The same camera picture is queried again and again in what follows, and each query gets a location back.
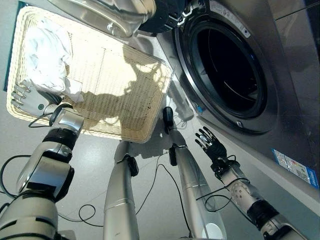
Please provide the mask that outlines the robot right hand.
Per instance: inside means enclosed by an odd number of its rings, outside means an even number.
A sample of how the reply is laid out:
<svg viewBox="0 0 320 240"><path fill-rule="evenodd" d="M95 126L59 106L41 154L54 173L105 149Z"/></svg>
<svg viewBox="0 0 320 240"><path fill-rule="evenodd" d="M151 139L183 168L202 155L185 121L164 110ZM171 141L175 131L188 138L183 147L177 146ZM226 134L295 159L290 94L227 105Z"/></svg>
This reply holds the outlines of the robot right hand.
<svg viewBox="0 0 320 240"><path fill-rule="evenodd" d="M195 133L195 136L195 142L212 161L227 157L225 146L207 127L204 126L203 128L199 128L198 132Z"/></svg>

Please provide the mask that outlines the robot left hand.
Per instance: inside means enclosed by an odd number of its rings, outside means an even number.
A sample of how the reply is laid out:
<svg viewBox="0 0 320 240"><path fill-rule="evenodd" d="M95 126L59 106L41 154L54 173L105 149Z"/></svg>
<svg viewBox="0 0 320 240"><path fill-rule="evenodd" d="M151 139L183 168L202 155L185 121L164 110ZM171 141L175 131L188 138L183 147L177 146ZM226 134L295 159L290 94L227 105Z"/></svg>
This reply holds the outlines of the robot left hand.
<svg viewBox="0 0 320 240"><path fill-rule="evenodd" d="M35 117L53 113L62 102L61 96L39 90L27 80L14 85L11 97L13 106Z"/></svg>

